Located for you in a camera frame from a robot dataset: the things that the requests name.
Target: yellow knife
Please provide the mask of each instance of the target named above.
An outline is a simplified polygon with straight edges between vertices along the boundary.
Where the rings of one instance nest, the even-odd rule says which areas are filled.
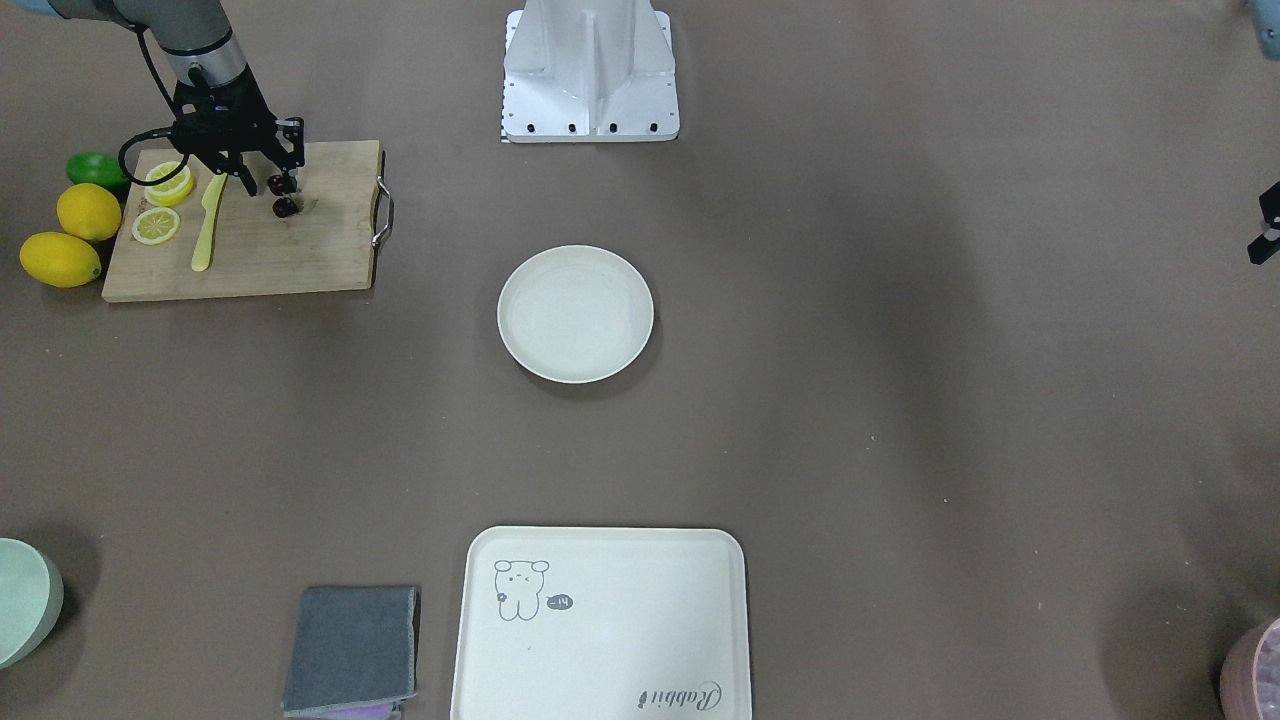
[[[205,196],[200,199],[205,208],[205,223],[200,225],[200,237],[196,238],[196,252],[191,256],[191,269],[204,273],[209,269],[209,260],[214,254],[214,225],[218,224],[218,204],[223,200],[223,186],[227,184],[227,176],[214,176],[205,188]]]

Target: light green bowl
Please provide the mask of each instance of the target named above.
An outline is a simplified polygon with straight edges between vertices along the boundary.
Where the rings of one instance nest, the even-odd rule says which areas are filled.
[[[29,544],[0,538],[0,667],[22,660],[54,629],[63,577]]]

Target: lemon slice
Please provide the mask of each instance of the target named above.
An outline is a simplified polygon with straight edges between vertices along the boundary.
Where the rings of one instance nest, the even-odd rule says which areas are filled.
[[[147,173],[147,181],[160,179],[178,167],[177,160],[160,163]],[[154,205],[169,208],[177,205],[183,197],[191,195],[191,188],[196,187],[196,178],[191,174],[191,167],[184,167],[180,173],[160,184],[147,187],[146,196]]]
[[[133,220],[133,240],[142,245],[160,245],[178,234],[182,218],[172,208],[152,208]]]

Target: lime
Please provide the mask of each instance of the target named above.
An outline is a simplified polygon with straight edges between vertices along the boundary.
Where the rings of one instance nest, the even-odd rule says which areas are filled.
[[[78,237],[60,232],[37,232],[18,251],[22,269],[54,287],[82,286],[102,274],[102,263],[93,247]]]
[[[142,245],[160,245],[178,234],[182,218],[172,208],[152,208],[133,220],[133,240]]]
[[[99,242],[120,229],[120,202],[96,184],[73,184],[58,199],[58,222],[70,234]]]
[[[157,181],[174,170],[178,167],[177,160],[170,160],[168,163],[160,163],[159,165],[151,168],[147,172],[148,181]],[[177,176],[166,179],[160,184],[148,186],[146,191],[147,200],[154,205],[161,208],[169,208],[170,205],[177,205],[182,202],[182,199],[191,195],[191,188],[196,187],[196,178],[191,174],[191,167],[183,167],[182,172]]]
[[[67,160],[67,178],[73,183],[90,182],[106,190],[129,184],[120,163],[105,152],[79,152]]]

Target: bowl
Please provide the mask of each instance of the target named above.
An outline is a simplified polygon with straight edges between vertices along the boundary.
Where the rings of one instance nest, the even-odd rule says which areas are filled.
[[[1253,628],[1231,647],[1221,698],[1226,720],[1280,717],[1280,620]]]
[[[498,296],[507,351],[558,383],[591,383],[630,365],[649,342],[653,319],[653,295],[640,272],[589,245],[534,255]]]
[[[0,538],[0,667],[26,657],[63,610],[63,577],[45,553]]]

